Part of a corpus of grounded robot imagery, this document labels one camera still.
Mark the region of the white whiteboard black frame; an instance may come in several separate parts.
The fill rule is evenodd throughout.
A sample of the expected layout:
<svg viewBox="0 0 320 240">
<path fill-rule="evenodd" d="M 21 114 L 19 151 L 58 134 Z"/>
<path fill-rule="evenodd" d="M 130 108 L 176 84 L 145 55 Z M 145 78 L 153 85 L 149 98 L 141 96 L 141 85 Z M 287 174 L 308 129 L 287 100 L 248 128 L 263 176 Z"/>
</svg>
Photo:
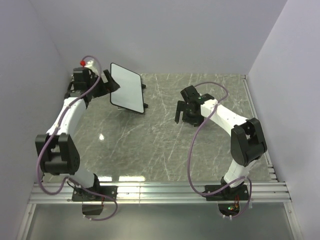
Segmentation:
<svg viewBox="0 0 320 240">
<path fill-rule="evenodd" d="M 110 103 L 118 108 L 144 114 L 148 104 L 144 101 L 144 89 L 140 74 L 122 67 L 114 62 L 110 64 L 110 74 L 119 89 L 110 93 Z"/>
</svg>

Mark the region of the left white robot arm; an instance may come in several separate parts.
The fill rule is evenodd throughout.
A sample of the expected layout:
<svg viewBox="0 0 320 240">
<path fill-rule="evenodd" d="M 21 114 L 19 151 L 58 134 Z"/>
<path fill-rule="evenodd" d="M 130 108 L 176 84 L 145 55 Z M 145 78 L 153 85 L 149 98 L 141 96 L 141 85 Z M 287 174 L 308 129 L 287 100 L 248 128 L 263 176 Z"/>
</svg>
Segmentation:
<svg viewBox="0 0 320 240">
<path fill-rule="evenodd" d="M 98 176 L 80 166 L 81 157 L 73 141 L 73 135 L 84 111 L 93 98 L 115 92 L 120 85 L 111 76 L 109 70 L 95 73 L 89 67 L 77 67 L 73 70 L 73 79 L 64 95 L 63 107 L 52 125 L 45 133 L 35 138 L 38 155 L 36 177 L 42 183 L 43 174 L 63 176 L 83 190 L 89 201 L 101 196 Z"/>
</svg>

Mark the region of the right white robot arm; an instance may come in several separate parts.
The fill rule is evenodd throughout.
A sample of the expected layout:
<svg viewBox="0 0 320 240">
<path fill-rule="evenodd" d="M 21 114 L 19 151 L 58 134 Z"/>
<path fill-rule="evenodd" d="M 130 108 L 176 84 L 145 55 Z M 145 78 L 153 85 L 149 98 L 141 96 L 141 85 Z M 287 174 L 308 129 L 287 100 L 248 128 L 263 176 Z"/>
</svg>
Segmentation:
<svg viewBox="0 0 320 240">
<path fill-rule="evenodd" d="M 199 94 L 195 89 L 181 91 L 174 121 L 183 121 L 197 127 L 198 133 L 208 121 L 214 122 L 230 137 L 232 162 L 214 191 L 200 193 L 205 198 L 221 194 L 232 200 L 247 178 L 252 166 L 267 151 L 267 143 L 260 121 L 248 119 L 223 106 L 210 94 Z"/>
</svg>

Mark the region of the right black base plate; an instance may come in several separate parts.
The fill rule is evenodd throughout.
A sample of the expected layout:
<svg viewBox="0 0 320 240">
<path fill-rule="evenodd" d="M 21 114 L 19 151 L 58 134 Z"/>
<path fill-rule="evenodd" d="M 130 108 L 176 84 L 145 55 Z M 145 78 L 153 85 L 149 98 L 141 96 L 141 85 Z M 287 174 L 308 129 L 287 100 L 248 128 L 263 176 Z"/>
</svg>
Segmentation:
<svg viewBox="0 0 320 240">
<path fill-rule="evenodd" d="M 245 184 L 237 187 L 227 187 L 214 195 L 204 196 L 207 201 L 246 201 L 249 199 L 249 190 Z"/>
</svg>

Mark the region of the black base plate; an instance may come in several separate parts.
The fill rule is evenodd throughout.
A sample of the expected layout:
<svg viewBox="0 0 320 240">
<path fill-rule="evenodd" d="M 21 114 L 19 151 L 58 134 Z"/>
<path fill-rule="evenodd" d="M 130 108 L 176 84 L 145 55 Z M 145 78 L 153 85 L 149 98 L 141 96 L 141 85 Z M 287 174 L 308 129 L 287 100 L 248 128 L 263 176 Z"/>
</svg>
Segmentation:
<svg viewBox="0 0 320 240">
<path fill-rule="evenodd" d="M 204 196 L 207 201 L 246 201 L 249 199 L 249 190 L 245 184 L 237 187 L 227 187 L 214 195 Z"/>
<path fill-rule="evenodd" d="M 71 200 L 73 202 L 112 202 L 116 200 L 117 194 L 118 187 L 115 185 L 101 186 L 95 193 L 76 187 L 73 190 Z"/>
</svg>

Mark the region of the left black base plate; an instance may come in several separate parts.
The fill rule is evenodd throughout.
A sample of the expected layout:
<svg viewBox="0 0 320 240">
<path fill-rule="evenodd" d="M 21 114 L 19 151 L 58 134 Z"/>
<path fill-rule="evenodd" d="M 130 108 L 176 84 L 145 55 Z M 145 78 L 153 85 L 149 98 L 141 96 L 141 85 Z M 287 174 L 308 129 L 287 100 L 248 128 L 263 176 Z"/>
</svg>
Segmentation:
<svg viewBox="0 0 320 240">
<path fill-rule="evenodd" d="M 73 190 L 71 200 L 73 202 L 112 202 L 116 200 L 117 194 L 118 187 L 115 185 L 101 186 L 95 193 L 76 187 Z"/>
</svg>

